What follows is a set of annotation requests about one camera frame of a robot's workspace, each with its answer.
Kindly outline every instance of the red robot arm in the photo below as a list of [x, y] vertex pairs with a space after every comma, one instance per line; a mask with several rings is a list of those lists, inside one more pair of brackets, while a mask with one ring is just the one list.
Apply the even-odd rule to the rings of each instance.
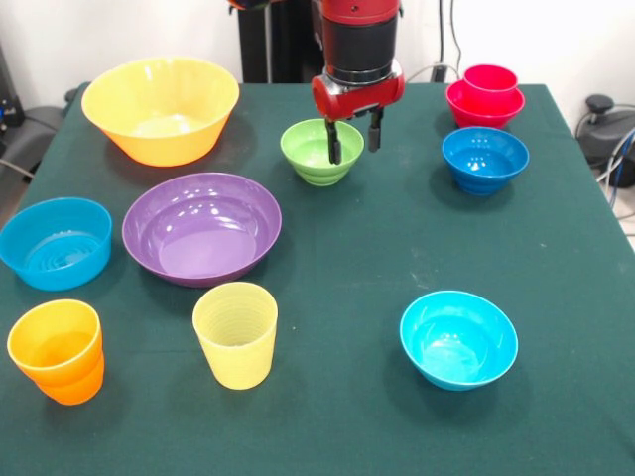
[[[328, 131], [329, 159], [341, 160], [335, 121], [372, 114], [368, 147], [380, 147], [384, 108], [404, 94], [404, 74], [395, 61], [400, 0], [312, 0], [318, 4], [324, 73], [313, 80], [317, 110]], [[256, 8], [267, 0], [230, 0]]]

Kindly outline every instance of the bowl rim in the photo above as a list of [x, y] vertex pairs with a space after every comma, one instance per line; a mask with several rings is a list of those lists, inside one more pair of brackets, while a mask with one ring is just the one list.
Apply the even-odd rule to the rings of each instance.
[[[509, 363], [503, 368], [503, 370], [497, 372], [497, 374], [495, 376], [490, 377], [489, 379], [481, 380], [479, 382], [459, 382], [459, 381], [448, 380], [448, 379], [445, 379], [443, 377], [440, 377], [440, 376], [436, 375], [434, 372], [429, 371], [426, 368], [425, 365], [420, 364], [419, 362], [417, 362], [415, 360], [415, 358], [412, 356], [412, 353], [410, 351], [409, 346], [406, 345], [406, 342], [404, 340], [404, 322], [406, 320], [406, 316], [408, 315], [408, 313], [410, 312], [411, 308], [414, 305], [419, 303], [421, 300], [424, 300], [426, 298], [430, 298], [430, 297], [435, 296], [435, 295], [463, 295], [463, 296], [470, 296], [472, 298], [476, 298], [476, 299], [486, 303], [487, 305], [493, 307], [496, 311], [499, 312], [499, 314], [509, 324], [509, 326], [510, 326], [510, 328], [512, 330], [512, 335], [514, 337], [514, 354], [512, 355], [512, 358], [510, 359]], [[413, 300], [408, 305], [408, 307], [406, 308], [406, 310], [402, 314], [401, 321], [399, 323], [399, 337], [400, 337], [400, 340], [401, 340], [401, 345], [404, 348], [404, 351], [406, 352], [406, 355], [408, 355], [408, 358], [415, 365], [415, 367], [417, 367], [419, 370], [425, 372], [427, 375], [432, 376], [434, 379], [437, 379], [440, 382], [443, 382], [445, 384], [453, 385], [455, 387], [472, 388], [472, 387], [481, 387], [481, 386], [490, 384], [490, 383], [500, 379], [503, 375], [505, 375], [509, 371], [509, 369], [512, 368], [512, 366], [514, 365], [514, 362], [516, 362], [516, 358], [518, 357], [518, 334], [516, 333], [516, 328], [514, 327], [514, 323], [511, 321], [511, 319], [507, 316], [507, 314], [500, 307], [498, 307], [496, 304], [494, 304], [489, 299], [486, 299], [485, 297], [481, 297], [479, 295], [476, 295], [474, 293], [469, 293], [469, 292], [466, 292], [466, 291], [440, 290], [440, 291], [434, 291], [432, 293], [427, 293], [425, 295], [417, 297], [415, 300]]]
[[[44, 271], [30, 270], [21, 265], [18, 265], [14, 260], [7, 258], [6, 253], [4, 252], [5, 247], [2, 246], [2, 243], [4, 243], [4, 239], [2, 239], [1, 237], [4, 235], [5, 231], [10, 226], [15, 226], [15, 223], [17, 223], [19, 220], [25, 219], [25, 216], [33, 213], [34, 210], [37, 210], [38, 208], [42, 206], [52, 206], [62, 202], [79, 202], [79, 201], [89, 204], [90, 206], [94, 207], [96, 211], [99, 211], [102, 217], [106, 218], [106, 223], [108, 227], [108, 231], [106, 235], [103, 237], [103, 239], [99, 240], [99, 246], [95, 248], [92, 252], [90, 252], [88, 255], [86, 255], [85, 258], [79, 261], [76, 261], [74, 263], [60, 266], [58, 268], [55, 268], [54, 270], [44, 270]], [[110, 240], [112, 239], [112, 227], [113, 227], [112, 215], [110, 215], [110, 212], [108, 211], [108, 209], [105, 206], [103, 206], [101, 203], [95, 200], [91, 200], [90, 198], [84, 198], [81, 196], [60, 196], [57, 198], [51, 198], [49, 200], [39, 201], [37, 203], [34, 203], [24, 208], [23, 210], [20, 210], [18, 213], [12, 216], [11, 219], [4, 225], [4, 227], [2, 228], [2, 231], [0, 231], [0, 259], [2, 259], [2, 261], [16, 273], [28, 274], [31, 277], [46, 276], [46, 275], [50, 276], [51, 273], [56, 273], [61, 270], [66, 270], [68, 268], [72, 268], [75, 265], [83, 263], [86, 260], [86, 258], [88, 258], [89, 256], [93, 256], [95, 253], [97, 253], [98, 251], [101, 251], [104, 247], [108, 246]]]
[[[163, 134], [161, 136], [156, 136], [156, 137], [152, 137], [152, 136], [141, 136], [138, 134], [130, 134], [128, 132], [123, 132], [121, 130], [118, 129], [113, 129], [113, 128], [108, 128], [108, 127], [104, 127], [103, 125], [99, 124], [98, 121], [96, 121], [94, 119], [94, 117], [91, 117], [90, 114], [88, 114], [88, 112], [86, 111], [86, 97], [89, 97], [89, 95], [91, 94], [91, 91], [94, 90], [95, 87], [97, 87], [99, 85], [100, 82], [102, 82], [103, 80], [105, 80], [107, 77], [116, 74], [117, 72], [119, 72], [121, 69], [125, 69], [127, 67], [130, 67], [132, 65], [136, 65], [136, 64], [150, 64], [150, 63], [156, 63], [156, 62], [170, 62], [170, 61], [183, 61], [183, 62], [197, 62], [197, 63], [201, 63], [201, 64], [205, 64], [207, 66], [211, 66], [213, 69], [217, 69], [219, 70], [223, 75], [229, 77], [231, 79], [231, 83], [232, 83], [232, 88], [234, 89], [234, 97], [232, 100], [232, 104], [231, 107], [229, 108], [229, 111], [227, 114], [218, 114], [217, 116], [215, 116], [212, 120], [210, 121], [205, 121], [204, 124], [193, 128], [187, 132], [176, 132], [173, 134]], [[83, 113], [83, 115], [86, 117], [86, 119], [88, 119], [88, 121], [90, 121], [95, 127], [99, 128], [100, 130], [107, 132], [109, 134], [115, 134], [117, 136], [122, 136], [122, 137], [130, 137], [130, 138], [134, 138], [134, 139], [143, 139], [143, 140], [156, 140], [156, 139], [170, 139], [170, 138], [174, 138], [174, 137], [186, 137], [190, 134], [194, 134], [196, 132], [200, 132], [201, 130], [204, 130], [205, 128], [212, 126], [213, 124], [216, 124], [218, 121], [220, 121], [221, 119], [223, 119], [225, 116], [227, 116], [228, 114], [231, 114], [231, 112], [233, 111], [233, 109], [236, 107], [236, 104], [238, 103], [238, 99], [240, 98], [240, 85], [238, 84], [238, 81], [236, 80], [236, 78], [234, 77], [234, 75], [229, 72], [228, 69], [224, 68], [223, 66], [221, 66], [220, 64], [216, 64], [215, 62], [211, 62], [205, 59], [200, 59], [200, 58], [196, 58], [196, 57], [188, 57], [188, 56], [181, 56], [181, 55], [173, 55], [173, 56], [154, 56], [154, 57], [146, 57], [146, 58], [140, 58], [140, 59], [132, 59], [130, 61], [126, 61], [123, 62], [121, 64], [118, 64], [114, 67], [112, 67], [111, 69], [108, 69], [107, 71], [104, 71], [102, 74], [100, 74], [96, 79], [94, 79], [93, 81], [90, 82], [90, 84], [86, 87], [86, 89], [83, 91], [83, 94], [81, 95], [81, 112]]]
[[364, 141], [364, 136], [352, 124], [348, 124], [345, 121], [335, 121], [336, 125], [338, 125], [340, 127], [343, 127], [346, 130], [352, 131], [353, 135], [361, 141], [361, 147], [360, 147], [360, 150], [359, 150], [359, 154], [357, 154], [354, 159], [351, 159], [350, 161], [347, 161], [347, 162], [342, 161], [340, 164], [329, 164], [328, 166], [308, 166], [306, 164], [303, 164], [302, 162], [299, 162], [299, 161], [296, 161], [296, 160], [292, 159], [287, 154], [287, 152], [285, 151], [285, 148], [283, 146], [285, 138], [296, 127], [301, 126], [303, 124], [316, 123], [318, 121], [323, 121], [323, 120], [324, 120], [323, 118], [305, 119], [303, 121], [296, 122], [295, 124], [292, 124], [291, 126], [289, 126], [285, 130], [285, 132], [282, 134], [282, 136], [280, 137], [280, 150], [282, 151], [282, 153], [285, 156], [285, 158], [287, 158], [287, 161], [289, 161], [289, 163], [294, 168], [296, 166], [298, 166], [298, 167], [302, 167], [302, 168], [305, 168], [305, 169], [308, 169], [308, 170], [312, 170], [312, 171], [333, 171], [333, 175], [336, 175], [337, 173], [343, 171], [344, 169], [350, 169], [359, 160], [359, 158], [361, 157], [361, 155], [364, 152], [364, 147], [366, 146], [366, 143]]
[[521, 98], [521, 103], [519, 105], [519, 107], [511, 112], [508, 112], [507, 114], [479, 114], [477, 112], [472, 112], [468, 109], [465, 109], [464, 107], [460, 106], [456, 101], [454, 101], [451, 97], [450, 97], [450, 91], [453, 88], [458, 88], [458, 87], [464, 87], [465, 86], [465, 80], [461, 79], [459, 81], [455, 81], [452, 84], [450, 84], [446, 89], [445, 89], [445, 100], [447, 101], [447, 103], [453, 107], [454, 109], [456, 109], [457, 111], [463, 113], [463, 114], [467, 114], [470, 116], [474, 116], [474, 117], [479, 117], [479, 118], [483, 118], [483, 119], [490, 119], [490, 120], [503, 120], [503, 119], [509, 119], [509, 118], [513, 118], [514, 116], [518, 115], [518, 113], [520, 111], [522, 111], [525, 108], [525, 104], [527, 103], [527, 99], [525, 98], [525, 94], [523, 94], [523, 91], [520, 90], [520, 88], [516, 87], [514, 92], [516, 92], [517, 94], [520, 94], [520, 98]]
[[[447, 153], [445, 152], [446, 143], [452, 136], [454, 136], [456, 134], [467, 134], [469, 132], [476, 132], [476, 130], [491, 132], [491, 133], [495, 133], [496, 135], [502, 135], [506, 139], [511, 140], [512, 142], [516, 142], [516, 143], [520, 144], [520, 146], [522, 147], [522, 149], [523, 149], [523, 151], [525, 153], [525, 160], [523, 162], [522, 167], [520, 169], [514, 171], [514, 172], [510, 172], [509, 174], [487, 175], [487, 176], [482, 175], [482, 174], [473, 174], [470, 171], [465, 171], [465, 170], [459, 168], [447, 156]], [[496, 129], [494, 127], [469, 126], [469, 127], [462, 127], [460, 129], [456, 129], [455, 131], [452, 131], [449, 134], [447, 134], [447, 136], [445, 136], [444, 141], [442, 142], [442, 145], [441, 145], [441, 149], [442, 149], [442, 154], [444, 155], [444, 159], [445, 159], [445, 161], [447, 162], [447, 164], [450, 167], [452, 167], [453, 169], [455, 169], [455, 170], [457, 170], [459, 172], [462, 172], [464, 174], [468, 174], [471, 177], [479, 177], [479, 178], [482, 178], [482, 179], [511, 179], [511, 178], [517, 176], [519, 173], [521, 173], [524, 169], [529, 167], [529, 162], [530, 162], [529, 149], [527, 148], [527, 146], [525, 145], [525, 143], [523, 141], [521, 141], [518, 137], [514, 136], [513, 134], [510, 134], [507, 131], [502, 131], [502, 130]]]
[[[483, 67], [493, 67], [493, 68], [496, 68], [498, 70], [502, 70], [502, 71], [510, 73], [514, 77], [514, 85], [511, 86], [511, 87], [507, 87], [505, 89], [488, 89], [486, 87], [482, 87], [482, 86], [479, 86], [477, 84], [474, 84], [473, 82], [471, 82], [467, 78], [467, 74], [469, 72], [474, 71], [474, 70], [479, 69], [479, 68], [483, 68]], [[514, 71], [512, 71], [510, 68], [505, 67], [505, 66], [501, 66], [500, 64], [483, 63], [483, 64], [475, 64], [473, 66], [470, 66], [463, 73], [463, 82], [468, 84], [470, 87], [473, 87], [474, 89], [478, 89], [479, 91], [483, 91], [483, 92], [494, 92], [494, 93], [501, 92], [501, 93], [505, 93], [505, 92], [511, 92], [514, 89], [518, 89], [518, 75]]]
[[[192, 177], [202, 177], [202, 176], [206, 176], [206, 177], [231, 177], [232, 179], [240, 179], [242, 181], [245, 181], [245, 182], [248, 182], [248, 183], [251, 183], [251, 184], [255, 185], [256, 187], [260, 188], [263, 192], [265, 192], [265, 194], [271, 199], [272, 203], [276, 206], [276, 216], [279, 218], [278, 221], [280, 222], [280, 226], [277, 227], [271, 242], [268, 243], [268, 245], [265, 247], [265, 249], [261, 253], [259, 253], [257, 256], [255, 256], [251, 260], [251, 262], [249, 264], [247, 264], [247, 265], [245, 265], [243, 267], [237, 268], [235, 270], [232, 270], [231, 272], [228, 272], [228, 273], [209, 274], [209, 275], [205, 275], [205, 276], [193, 277], [193, 276], [174, 275], [172, 273], [167, 273], [165, 271], [158, 270], [158, 269], [150, 266], [148, 263], [146, 263], [145, 261], [141, 260], [141, 258], [139, 256], [137, 256], [135, 253], [133, 253], [131, 251], [129, 243], [128, 243], [128, 240], [126, 239], [125, 228], [126, 228], [126, 224], [128, 223], [128, 220], [130, 218], [130, 215], [131, 215], [133, 209], [135, 208], [137, 203], [139, 201], [141, 201], [141, 199], [143, 199], [144, 197], [149, 195], [151, 192], [157, 190], [158, 188], [166, 186], [167, 184], [175, 182], [175, 181], [181, 181], [181, 180], [185, 180], [185, 179], [190, 179]], [[153, 186], [152, 188], [149, 188], [148, 190], [144, 191], [139, 197], [137, 197], [137, 199], [135, 201], [133, 201], [133, 203], [128, 207], [128, 210], [126, 211], [126, 214], [125, 214], [125, 216], [123, 218], [123, 221], [121, 223], [121, 240], [123, 241], [124, 248], [126, 249], [126, 252], [128, 253], [128, 255], [134, 261], [136, 261], [140, 266], [142, 266], [146, 270], [150, 271], [151, 273], [154, 273], [155, 275], [162, 276], [162, 277], [165, 277], [165, 278], [169, 278], [171, 280], [181, 280], [181, 281], [184, 281], [184, 282], [199, 282], [199, 281], [217, 280], [217, 279], [222, 279], [225, 276], [237, 273], [237, 272], [243, 270], [245, 267], [248, 268], [249, 266], [252, 266], [253, 264], [258, 263], [267, 253], [269, 253], [271, 251], [273, 246], [278, 241], [278, 238], [280, 237], [280, 233], [282, 232], [282, 222], [283, 222], [283, 217], [282, 217], [282, 210], [280, 208], [280, 203], [278, 203], [278, 200], [273, 195], [273, 193], [271, 191], [269, 191], [263, 184], [257, 182], [256, 180], [253, 180], [251, 178], [247, 178], [245, 176], [240, 176], [238, 174], [230, 174], [230, 173], [226, 173], [226, 172], [201, 172], [201, 173], [197, 173], [197, 174], [188, 174], [186, 176], [179, 176], [179, 177], [171, 178], [169, 180], [162, 181], [161, 183], [158, 183], [155, 186]]]

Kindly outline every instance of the yellow cup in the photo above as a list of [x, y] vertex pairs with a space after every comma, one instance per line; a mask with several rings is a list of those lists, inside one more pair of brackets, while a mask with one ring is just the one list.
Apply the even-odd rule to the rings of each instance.
[[9, 332], [7, 349], [18, 368], [62, 405], [83, 404], [103, 383], [101, 323], [80, 300], [52, 300], [28, 311]]
[[227, 283], [208, 291], [192, 316], [211, 372], [232, 390], [251, 389], [269, 375], [277, 322], [276, 300], [251, 283]]

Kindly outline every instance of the purple bowl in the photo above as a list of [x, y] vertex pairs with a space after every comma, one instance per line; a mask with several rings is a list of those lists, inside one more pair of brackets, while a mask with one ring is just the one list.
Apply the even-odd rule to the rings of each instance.
[[151, 188], [123, 220], [137, 263], [177, 285], [209, 288], [251, 270], [282, 228], [274, 196], [231, 174], [194, 174]]

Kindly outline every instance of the green tablecloth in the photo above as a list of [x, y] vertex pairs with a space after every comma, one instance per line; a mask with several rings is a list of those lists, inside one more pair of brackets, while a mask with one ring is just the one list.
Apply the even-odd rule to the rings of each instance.
[[[317, 115], [307, 85], [242, 86], [215, 150], [171, 170], [133, 163], [77, 101], [26, 203], [100, 201], [115, 220], [112, 260], [55, 294], [3, 266], [0, 334], [35, 304], [84, 299], [102, 320], [104, 386], [64, 408], [0, 353], [0, 474], [635, 474], [633, 253], [547, 89], [523, 90], [509, 130], [532, 162], [489, 198], [450, 180], [440, 85], [409, 86], [386, 111], [381, 151], [326, 189], [279, 150], [289, 125]], [[367, 118], [355, 124], [365, 131]], [[121, 242], [136, 197], [201, 171], [260, 181], [284, 214], [244, 278], [280, 307], [274, 368], [252, 391], [221, 388], [203, 359], [191, 310], [204, 290], [155, 278]], [[402, 352], [403, 310], [442, 289], [489, 298], [514, 322], [519, 356], [502, 380], [444, 392]]]

